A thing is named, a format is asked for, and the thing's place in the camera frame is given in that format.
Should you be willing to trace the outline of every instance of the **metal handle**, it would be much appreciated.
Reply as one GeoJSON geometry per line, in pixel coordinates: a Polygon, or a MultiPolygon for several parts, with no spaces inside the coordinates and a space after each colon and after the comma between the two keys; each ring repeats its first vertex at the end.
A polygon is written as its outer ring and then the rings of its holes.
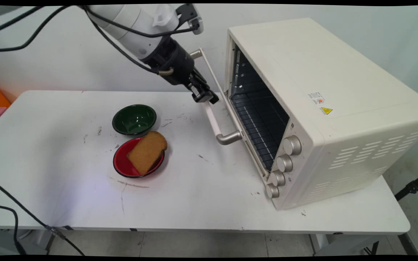
{"type": "MultiPolygon", "coordinates": [[[[219,88],[220,96],[222,96],[222,99],[224,100],[225,104],[229,104],[228,100],[227,100],[227,97],[224,95],[224,91],[222,90],[222,87],[220,87],[220,84],[216,79],[216,75],[214,74],[214,72],[212,71],[211,66],[209,65],[209,62],[206,58],[206,55],[204,55],[204,52],[202,51],[202,48],[199,48],[198,50],[193,51],[190,54],[190,56],[193,59],[196,59],[196,58],[199,58],[199,57],[204,58],[204,61],[206,62],[207,66],[209,68],[209,71],[211,72],[212,78],[214,78],[214,81],[216,82],[217,87],[219,88]]],[[[204,103],[204,108],[205,108],[206,114],[209,118],[209,122],[210,122],[210,125],[212,127],[212,131],[214,131],[214,135],[216,136],[216,139],[220,144],[228,145],[228,144],[234,143],[237,140],[241,140],[243,138],[243,135],[240,131],[241,126],[239,126],[237,121],[234,121],[234,123],[235,123],[238,130],[236,130],[235,132],[232,132],[230,134],[227,134],[227,135],[222,135],[222,132],[220,131],[220,128],[219,128],[219,124],[217,123],[216,117],[214,116],[214,112],[212,111],[212,107],[211,107],[210,103],[205,102],[204,103]]],[[[234,115],[234,113],[230,109],[228,111],[231,114],[232,118],[235,119],[236,116],[234,115]]]]}
{"type": "Polygon", "coordinates": [[[220,144],[228,145],[228,144],[234,143],[237,140],[241,140],[243,138],[239,130],[236,130],[235,132],[232,132],[225,136],[222,135],[222,132],[219,128],[219,124],[217,123],[216,116],[214,116],[214,111],[212,111],[212,107],[210,106],[210,103],[205,102],[204,107],[206,109],[206,114],[209,118],[212,131],[214,131],[214,135],[216,136],[216,139],[220,144]]]}

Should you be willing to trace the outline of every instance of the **oven knob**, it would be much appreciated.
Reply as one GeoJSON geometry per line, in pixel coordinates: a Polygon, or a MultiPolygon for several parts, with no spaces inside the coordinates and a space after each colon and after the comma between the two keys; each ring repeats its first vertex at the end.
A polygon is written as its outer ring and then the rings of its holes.
{"type": "Polygon", "coordinates": [[[301,142],[298,137],[292,135],[283,140],[283,149],[288,155],[298,155],[301,153],[301,142]]]}
{"type": "Polygon", "coordinates": [[[290,172],[293,170],[293,162],[288,155],[281,155],[277,158],[277,167],[281,172],[290,172]]]}
{"type": "Polygon", "coordinates": [[[272,183],[269,183],[266,185],[266,192],[269,198],[277,198],[280,196],[280,193],[278,192],[278,188],[275,187],[272,183]]]}
{"type": "Polygon", "coordinates": [[[285,182],[285,176],[279,170],[276,170],[276,171],[272,172],[271,175],[274,175],[274,178],[272,180],[272,184],[275,187],[285,185],[285,183],[286,183],[285,182]]]}

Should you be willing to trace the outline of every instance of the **power cord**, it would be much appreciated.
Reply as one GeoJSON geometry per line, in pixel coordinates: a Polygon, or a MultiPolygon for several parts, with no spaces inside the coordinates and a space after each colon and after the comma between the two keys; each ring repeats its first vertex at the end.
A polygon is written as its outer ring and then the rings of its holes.
{"type": "Polygon", "coordinates": [[[18,21],[20,21],[20,20],[22,20],[23,18],[25,18],[25,17],[27,17],[27,16],[31,15],[32,13],[35,13],[36,11],[40,10],[41,8],[43,8],[43,7],[34,7],[34,8],[32,8],[32,9],[28,10],[27,12],[22,13],[22,14],[21,14],[21,15],[19,15],[18,17],[16,17],[16,18],[14,18],[14,19],[10,20],[9,22],[3,23],[2,25],[0,25],[0,31],[1,31],[2,29],[4,29],[4,28],[6,28],[6,27],[10,26],[10,25],[13,25],[13,24],[17,23],[18,21]]]}
{"type": "Polygon", "coordinates": [[[15,248],[17,249],[17,251],[19,252],[19,254],[27,254],[25,252],[25,249],[22,247],[22,245],[17,240],[17,228],[19,227],[19,218],[17,217],[17,213],[12,208],[8,208],[8,207],[5,207],[5,206],[0,206],[0,208],[2,208],[3,210],[9,210],[10,212],[12,212],[12,214],[14,214],[14,218],[15,218],[14,245],[15,245],[15,248]]]}
{"type": "Polygon", "coordinates": [[[40,31],[43,29],[43,27],[45,27],[45,25],[54,17],[56,16],[58,13],[60,13],[62,10],[64,10],[65,8],[70,7],[70,5],[64,5],[60,8],[58,8],[57,10],[55,10],[51,15],[48,16],[48,18],[46,18],[43,23],[41,23],[41,25],[36,29],[35,33],[32,34],[32,36],[30,36],[30,38],[28,38],[28,40],[21,46],[17,46],[17,47],[10,47],[10,48],[0,48],[0,51],[17,51],[17,50],[21,50],[26,48],[34,39],[35,37],[38,35],[38,33],[40,33],[40,31]]]}
{"type": "MultiPolygon", "coordinates": [[[[37,28],[37,30],[32,34],[32,36],[30,36],[30,38],[21,46],[17,46],[17,47],[11,47],[11,48],[0,48],[0,52],[2,51],[16,51],[16,50],[21,50],[26,48],[34,39],[35,37],[38,35],[38,33],[40,33],[40,31],[43,29],[43,27],[54,17],[56,16],[58,13],[60,13],[62,10],[64,10],[65,8],[70,7],[70,5],[64,5],[62,7],[60,7],[59,9],[57,9],[56,11],[54,11],[51,15],[48,16],[48,18],[46,18],[43,23],[41,23],[41,25],[37,28]]],[[[155,37],[161,37],[161,36],[167,36],[167,35],[172,35],[172,34],[176,34],[176,33],[186,33],[186,32],[192,32],[195,31],[199,28],[199,25],[193,26],[192,28],[187,28],[187,29],[183,29],[183,30],[175,30],[175,31],[169,31],[169,32],[164,32],[164,33],[156,33],[156,34],[147,34],[147,33],[143,33],[140,31],[136,31],[134,29],[131,28],[127,28],[124,25],[121,25],[119,23],[116,23],[112,20],[109,20],[95,12],[93,12],[89,6],[87,5],[79,5],[79,7],[81,7],[83,10],[85,10],[85,12],[90,13],[91,15],[93,15],[96,18],[99,18],[100,20],[103,20],[105,22],[108,22],[112,25],[115,25],[119,28],[122,28],[123,30],[141,35],[141,36],[145,36],[148,38],[155,38],[155,37]]],[[[14,23],[22,20],[23,18],[27,17],[28,15],[31,15],[32,13],[35,13],[37,10],[40,10],[42,7],[35,7],[32,8],[31,10],[23,13],[22,15],[10,20],[7,23],[4,23],[3,25],[0,25],[0,30],[7,28],[10,25],[13,25],[14,23]]],[[[126,52],[124,52],[118,45],[116,45],[108,36],[106,36],[106,34],[99,28],[99,26],[93,22],[93,20],[91,20],[91,18],[88,16],[88,18],[90,19],[90,21],[93,23],[94,27],[96,28],[96,30],[98,30],[98,32],[112,45],[114,46],[114,48],[116,48],[123,56],[125,56],[127,59],[129,59],[132,63],[134,63],[135,65],[139,66],[140,68],[149,71],[150,73],[154,73],[157,75],[170,75],[173,73],[173,69],[170,69],[168,71],[158,71],[156,69],[151,69],[148,68],[146,66],[144,66],[143,64],[139,63],[138,61],[136,61],[135,59],[131,58],[130,55],[128,55],[126,52]]]]}
{"type": "MultiPolygon", "coordinates": [[[[43,223],[41,220],[39,220],[35,215],[32,214],[32,212],[30,212],[26,207],[24,207],[17,199],[15,199],[15,197],[13,197],[9,192],[7,192],[7,190],[5,190],[2,186],[0,186],[0,190],[7,195],[11,200],[13,200],[21,209],[23,209],[25,212],[27,212],[28,215],[30,215],[36,222],[38,222],[41,226],[43,226],[44,228],[46,228],[46,230],[50,231],[51,233],[53,233],[53,235],[60,237],[61,239],[65,240],[67,243],[69,243],[73,248],[75,248],[76,251],[78,251],[80,253],[80,255],[84,256],[83,252],[80,251],[80,249],[77,248],[77,246],[75,246],[70,240],[68,240],[68,238],[66,238],[63,233],[61,233],[59,230],[57,230],[56,228],[53,228],[51,226],[46,225],[45,223],[43,223]]],[[[15,221],[16,221],[16,228],[18,228],[19,226],[19,222],[18,222],[18,218],[17,218],[17,214],[15,212],[15,210],[13,210],[12,208],[7,208],[7,207],[0,207],[3,208],[5,210],[10,210],[14,213],[15,215],[15,221]]],[[[14,234],[14,240],[15,242],[17,241],[17,230],[15,228],[14,234]]]]}

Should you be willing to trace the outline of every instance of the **toast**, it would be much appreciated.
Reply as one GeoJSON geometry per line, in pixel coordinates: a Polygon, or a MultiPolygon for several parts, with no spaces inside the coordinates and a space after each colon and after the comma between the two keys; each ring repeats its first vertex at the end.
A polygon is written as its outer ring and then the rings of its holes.
{"type": "Polygon", "coordinates": [[[159,132],[149,132],[144,136],[127,158],[131,161],[140,175],[146,174],[154,165],[156,160],[161,157],[164,150],[167,150],[167,141],[159,132]]]}

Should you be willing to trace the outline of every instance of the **red bowl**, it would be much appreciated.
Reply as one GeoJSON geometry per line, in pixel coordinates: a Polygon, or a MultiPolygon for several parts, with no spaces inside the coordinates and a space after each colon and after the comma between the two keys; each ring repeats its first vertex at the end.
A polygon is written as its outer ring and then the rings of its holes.
{"type": "Polygon", "coordinates": [[[164,161],[164,152],[162,152],[161,157],[158,160],[156,160],[154,165],[146,174],[141,175],[140,173],[138,173],[131,161],[127,158],[127,154],[133,150],[133,148],[138,144],[138,142],[141,139],[142,138],[129,140],[117,149],[116,154],[114,154],[113,165],[118,174],[121,174],[122,176],[129,178],[144,177],[157,170],[158,167],[164,161]]]}

